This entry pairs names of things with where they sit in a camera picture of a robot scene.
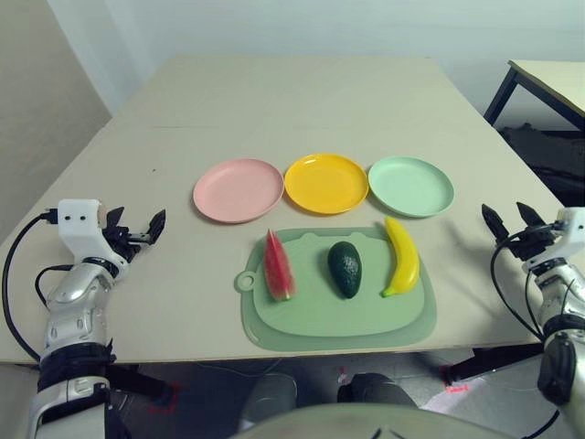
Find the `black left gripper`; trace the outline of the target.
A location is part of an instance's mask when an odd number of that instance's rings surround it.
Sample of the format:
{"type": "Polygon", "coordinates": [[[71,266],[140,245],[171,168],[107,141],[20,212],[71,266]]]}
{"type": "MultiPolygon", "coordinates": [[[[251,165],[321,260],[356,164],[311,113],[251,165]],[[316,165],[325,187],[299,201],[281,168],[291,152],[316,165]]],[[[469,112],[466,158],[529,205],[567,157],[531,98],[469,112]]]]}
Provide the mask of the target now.
{"type": "Polygon", "coordinates": [[[107,213],[102,234],[112,250],[124,262],[131,263],[144,246],[158,240],[165,228],[166,211],[162,209],[157,212],[149,223],[148,231],[139,233],[130,233],[127,227],[118,225],[123,212],[124,207],[119,207],[107,213]]]}

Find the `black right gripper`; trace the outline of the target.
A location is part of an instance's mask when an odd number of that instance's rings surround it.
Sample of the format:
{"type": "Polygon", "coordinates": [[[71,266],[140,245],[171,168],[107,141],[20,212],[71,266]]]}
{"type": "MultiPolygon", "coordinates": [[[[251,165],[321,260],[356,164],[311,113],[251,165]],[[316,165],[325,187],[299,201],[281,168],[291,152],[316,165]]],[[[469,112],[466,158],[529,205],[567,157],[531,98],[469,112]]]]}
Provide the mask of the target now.
{"type": "Polygon", "coordinates": [[[553,224],[545,224],[537,212],[527,204],[517,201],[516,206],[527,228],[510,236],[503,220],[494,209],[483,204],[481,213],[495,241],[501,243],[502,248],[508,249],[520,261],[528,262],[555,242],[556,229],[553,224]]]}

